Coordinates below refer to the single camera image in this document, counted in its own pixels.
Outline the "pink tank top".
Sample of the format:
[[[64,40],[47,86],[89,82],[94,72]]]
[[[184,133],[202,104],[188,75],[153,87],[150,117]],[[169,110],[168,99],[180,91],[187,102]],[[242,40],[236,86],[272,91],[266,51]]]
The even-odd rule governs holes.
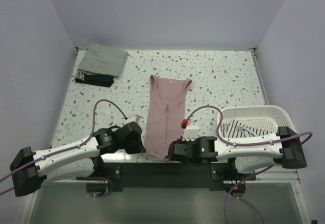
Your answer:
[[[150,102],[144,137],[144,156],[166,161],[171,143],[183,135],[185,99],[191,79],[150,76]]]

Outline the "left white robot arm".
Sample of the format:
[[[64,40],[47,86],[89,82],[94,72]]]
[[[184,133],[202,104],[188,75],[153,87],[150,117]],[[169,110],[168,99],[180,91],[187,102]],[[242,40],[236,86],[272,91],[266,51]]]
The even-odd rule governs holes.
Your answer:
[[[15,196],[22,197],[36,192],[63,166],[83,159],[90,159],[87,173],[93,179],[107,176],[102,155],[125,150],[127,154],[144,152],[141,127],[134,121],[122,127],[112,126],[92,132],[87,138],[47,150],[21,149],[10,165]]]

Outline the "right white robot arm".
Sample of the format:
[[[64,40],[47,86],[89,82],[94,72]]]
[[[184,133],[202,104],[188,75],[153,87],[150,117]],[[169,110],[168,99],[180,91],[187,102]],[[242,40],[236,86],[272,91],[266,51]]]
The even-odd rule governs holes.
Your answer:
[[[227,176],[233,180],[275,164],[285,169],[302,169],[307,167],[300,140],[305,135],[310,134],[297,134],[287,126],[280,126],[274,133],[257,137],[178,139],[169,146],[168,159],[198,164],[233,158],[235,162],[226,167]]]

